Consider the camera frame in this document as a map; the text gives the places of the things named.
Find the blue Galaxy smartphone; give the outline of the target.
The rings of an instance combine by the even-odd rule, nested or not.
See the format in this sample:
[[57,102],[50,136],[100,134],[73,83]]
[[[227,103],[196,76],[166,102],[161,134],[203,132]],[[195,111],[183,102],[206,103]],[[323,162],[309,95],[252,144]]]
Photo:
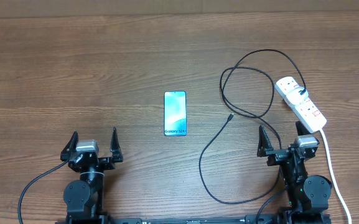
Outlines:
[[164,135],[187,135],[187,95],[184,91],[164,93]]

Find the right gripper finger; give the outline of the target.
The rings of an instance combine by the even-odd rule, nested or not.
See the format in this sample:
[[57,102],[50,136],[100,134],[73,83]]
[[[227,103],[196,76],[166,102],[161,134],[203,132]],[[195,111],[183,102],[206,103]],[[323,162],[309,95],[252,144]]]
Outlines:
[[259,127],[259,143],[258,143],[258,150],[257,156],[258,157],[266,157],[270,154],[273,150],[272,144],[269,140],[269,137],[265,131],[263,126]]
[[302,124],[301,121],[296,121],[296,129],[298,136],[310,134],[309,130]]

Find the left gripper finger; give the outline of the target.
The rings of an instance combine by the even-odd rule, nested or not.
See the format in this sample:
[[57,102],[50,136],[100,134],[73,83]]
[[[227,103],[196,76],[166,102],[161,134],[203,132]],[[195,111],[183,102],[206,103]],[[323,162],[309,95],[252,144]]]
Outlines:
[[118,133],[115,127],[113,128],[113,133],[111,137],[110,151],[112,153],[114,163],[123,162],[123,154],[121,152],[121,148],[118,142]]
[[61,161],[69,160],[72,153],[76,151],[77,142],[78,142],[78,133],[74,131],[69,142],[60,153]]

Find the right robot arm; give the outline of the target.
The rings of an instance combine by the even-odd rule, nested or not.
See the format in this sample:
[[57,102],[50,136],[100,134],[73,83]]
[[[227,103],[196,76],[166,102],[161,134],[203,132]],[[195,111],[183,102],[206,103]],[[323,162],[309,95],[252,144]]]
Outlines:
[[[259,127],[258,157],[267,157],[268,166],[279,166],[284,190],[269,198],[258,210],[256,223],[330,223],[324,215],[329,207],[332,183],[321,175],[309,175],[304,162],[315,157],[320,144],[305,127],[296,122],[298,136],[287,149],[275,150],[265,129]],[[263,208],[272,200],[287,193],[289,207],[281,207],[277,213],[261,215]]]

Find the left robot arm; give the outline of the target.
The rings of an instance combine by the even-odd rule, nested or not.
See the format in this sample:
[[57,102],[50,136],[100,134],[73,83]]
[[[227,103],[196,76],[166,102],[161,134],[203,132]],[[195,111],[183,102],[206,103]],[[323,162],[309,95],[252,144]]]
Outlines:
[[60,160],[80,174],[63,191],[67,205],[65,223],[113,223],[113,218],[103,210],[105,171],[115,169],[123,162],[117,129],[113,129],[109,157],[99,157],[99,147],[94,139],[81,141],[74,132],[60,153]]

